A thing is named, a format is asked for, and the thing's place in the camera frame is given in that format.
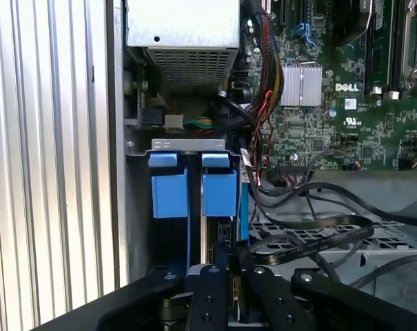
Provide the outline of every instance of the side panel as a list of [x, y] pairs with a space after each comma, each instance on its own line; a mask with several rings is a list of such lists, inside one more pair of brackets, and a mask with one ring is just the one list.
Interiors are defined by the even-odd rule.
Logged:
[[105, 1], [0, 1], [0, 330], [114, 290]]

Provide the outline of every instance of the green circuit board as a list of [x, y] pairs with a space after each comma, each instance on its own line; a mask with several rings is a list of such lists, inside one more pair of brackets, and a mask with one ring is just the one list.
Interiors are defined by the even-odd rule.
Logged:
[[[279, 106], [272, 115], [275, 130], [270, 145], [269, 126], [263, 126], [264, 147], [271, 149], [273, 167], [280, 162], [306, 164], [315, 154], [330, 148], [355, 157], [363, 170], [408, 170], [417, 160], [417, 94], [400, 89], [399, 100], [393, 100], [388, 91], [372, 95], [365, 90], [369, 84], [382, 88], [390, 84], [393, 68], [388, 61], [394, 17], [388, 1], [375, 3], [370, 34], [343, 47], [333, 47], [329, 41], [331, 8], [328, 1], [304, 1], [303, 4], [304, 20], [310, 24], [315, 46], [294, 35], [294, 26], [298, 23], [295, 1], [287, 2], [285, 26], [279, 23], [281, 11], [275, 3], [272, 18], [278, 26], [276, 41], [282, 63], [310, 62], [321, 66], [323, 94], [321, 105], [317, 107]], [[367, 56], [369, 42], [372, 53]], [[261, 59], [251, 37], [247, 50], [252, 58], [249, 80], [256, 92]], [[368, 78], [365, 75], [367, 62], [371, 68]], [[336, 84], [344, 88], [337, 89]], [[321, 170], [342, 170], [347, 161], [343, 157], [325, 157], [317, 166]]]

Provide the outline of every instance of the capacitor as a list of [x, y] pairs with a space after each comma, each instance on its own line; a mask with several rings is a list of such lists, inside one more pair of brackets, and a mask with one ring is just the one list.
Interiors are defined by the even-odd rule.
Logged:
[[335, 119], [336, 117], [337, 117], [337, 109], [335, 109], [335, 108], [330, 108], [327, 112], [326, 112], [326, 117], [329, 119], [329, 120], [333, 120], [333, 119]]

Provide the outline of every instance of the motherboard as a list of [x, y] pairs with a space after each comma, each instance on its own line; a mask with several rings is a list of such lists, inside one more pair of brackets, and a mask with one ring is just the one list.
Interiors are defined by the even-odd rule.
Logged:
[[[337, 149], [358, 159], [362, 170], [417, 170], [417, 93], [403, 86], [396, 65], [402, 59], [395, 58], [402, 49], [396, 41], [400, 27], [395, 25], [405, 15], [405, 9], [397, 8], [399, 2], [406, 1], [374, 2], [367, 32], [336, 46], [330, 37], [331, 1], [273, 1], [285, 91], [270, 118], [273, 134], [268, 123], [261, 130], [272, 167], [306, 164], [324, 150]], [[252, 33], [246, 50], [247, 76], [255, 94], [262, 60]], [[320, 77], [308, 76], [312, 71]], [[300, 95], [297, 74], [304, 79]], [[297, 96], [297, 102], [290, 95]], [[344, 157], [325, 157], [317, 169], [351, 170], [347, 164]]]

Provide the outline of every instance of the heatsink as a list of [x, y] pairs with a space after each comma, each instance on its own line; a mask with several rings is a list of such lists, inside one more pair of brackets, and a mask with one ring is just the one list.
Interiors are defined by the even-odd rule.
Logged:
[[127, 46], [144, 48], [173, 92], [216, 92], [240, 46], [239, 2], [128, 0]]
[[287, 107], [317, 107], [322, 101], [322, 67], [313, 65], [283, 65], [285, 88], [281, 105]]

